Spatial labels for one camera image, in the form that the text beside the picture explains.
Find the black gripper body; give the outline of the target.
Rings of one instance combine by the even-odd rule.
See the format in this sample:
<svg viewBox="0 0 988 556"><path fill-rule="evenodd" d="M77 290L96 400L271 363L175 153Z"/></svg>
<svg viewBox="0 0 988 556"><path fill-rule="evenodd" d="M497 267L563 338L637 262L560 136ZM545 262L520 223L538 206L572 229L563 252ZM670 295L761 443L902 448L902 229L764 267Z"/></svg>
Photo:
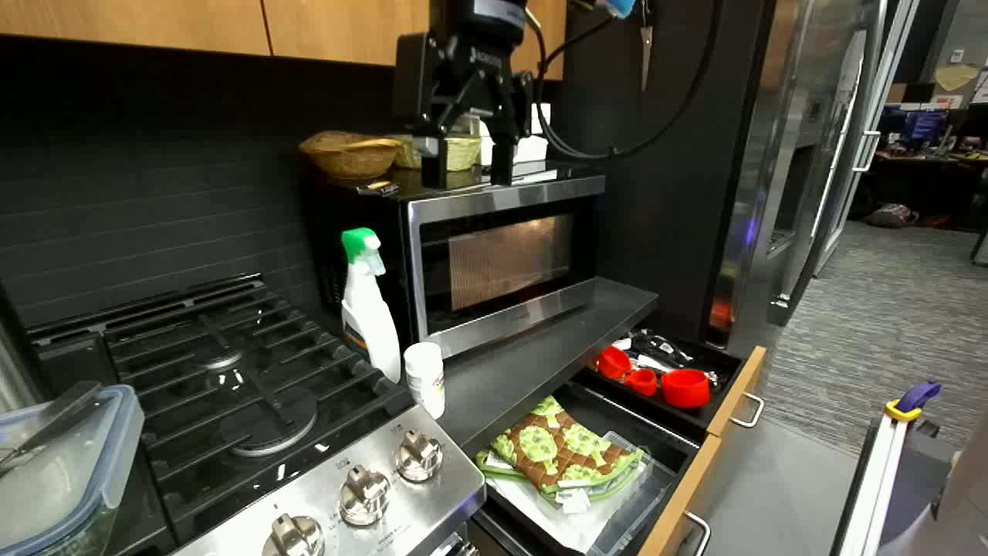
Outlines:
<svg viewBox="0 0 988 556"><path fill-rule="evenodd" d="M472 110L492 136L532 130L532 75L512 71L527 0L429 0L429 28L396 45L396 117L414 133L447 133Z"/></svg>

